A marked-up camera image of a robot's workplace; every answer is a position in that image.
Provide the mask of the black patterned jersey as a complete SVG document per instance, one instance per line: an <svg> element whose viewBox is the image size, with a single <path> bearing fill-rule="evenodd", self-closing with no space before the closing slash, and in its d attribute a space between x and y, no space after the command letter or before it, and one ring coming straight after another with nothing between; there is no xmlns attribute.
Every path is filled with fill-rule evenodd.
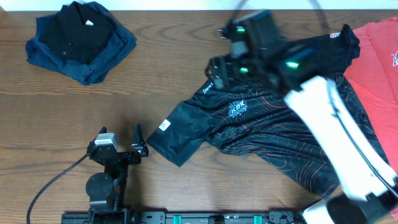
<svg viewBox="0 0 398 224"><path fill-rule="evenodd" d="M204 142L223 154L256 154L323 198L340 183L303 121L260 83L231 80L228 88L218 89L207 81L147 142L176 166L186 163Z"/></svg>

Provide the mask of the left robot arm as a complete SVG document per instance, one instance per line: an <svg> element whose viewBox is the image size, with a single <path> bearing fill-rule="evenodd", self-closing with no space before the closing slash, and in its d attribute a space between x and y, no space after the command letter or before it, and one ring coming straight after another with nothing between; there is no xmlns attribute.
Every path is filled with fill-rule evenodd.
<svg viewBox="0 0 398 224"><path fill-rule="evenodd" d="M103 172L92 175L86 183L90 198L89 223L140 223L140 215L124 204L128 168L141 163L149 150L142 136L140 124L136 124L132 150L119 152L119 141L114 133L102 127L87 147L87 155L104 167Z"/></svg>

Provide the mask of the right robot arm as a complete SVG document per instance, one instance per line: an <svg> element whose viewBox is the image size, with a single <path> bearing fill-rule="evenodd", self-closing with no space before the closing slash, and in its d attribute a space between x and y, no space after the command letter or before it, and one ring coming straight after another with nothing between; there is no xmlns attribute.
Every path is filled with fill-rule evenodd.
<svg viewBox="0 0 398 224"><path fill-rule="evenodd" d="M217 88L231 80L259 82L277 92L306 124L331 162L343 189L301 213L304 223L376 223L397 206L397 174L364 136L335 82L326 77L320 49L281 36L271 12L240 17L220 31L228 55L212 58L206 76Z"/></svg>

